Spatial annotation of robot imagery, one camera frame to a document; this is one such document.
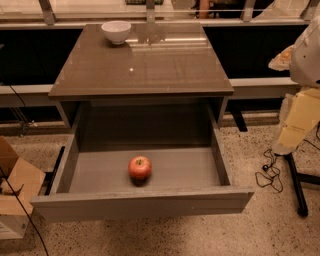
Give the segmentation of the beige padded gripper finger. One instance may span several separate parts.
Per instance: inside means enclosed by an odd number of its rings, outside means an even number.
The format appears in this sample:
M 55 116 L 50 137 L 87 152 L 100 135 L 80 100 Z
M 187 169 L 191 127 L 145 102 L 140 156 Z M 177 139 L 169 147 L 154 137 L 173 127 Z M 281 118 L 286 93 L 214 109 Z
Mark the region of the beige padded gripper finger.
M 272 150 L 278 155 L 294 152 L 306 135 L 320 122 L 320 90 L 303 88 L 287 94 L 282 102 L 279 125 L 275 130 Z

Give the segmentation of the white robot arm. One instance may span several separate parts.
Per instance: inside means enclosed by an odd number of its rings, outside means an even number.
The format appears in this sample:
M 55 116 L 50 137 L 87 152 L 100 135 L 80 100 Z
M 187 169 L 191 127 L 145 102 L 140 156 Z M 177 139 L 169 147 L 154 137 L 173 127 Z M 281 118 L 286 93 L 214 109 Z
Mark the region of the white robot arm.
M 275 154 L 288 155 L 320 122 L 320 17 L 315 17 L 295 43 L 273 58 L 268 67 L 288 70 L 291 80 L 301 86 L 295 95 L 285 96 L 272 143 Z

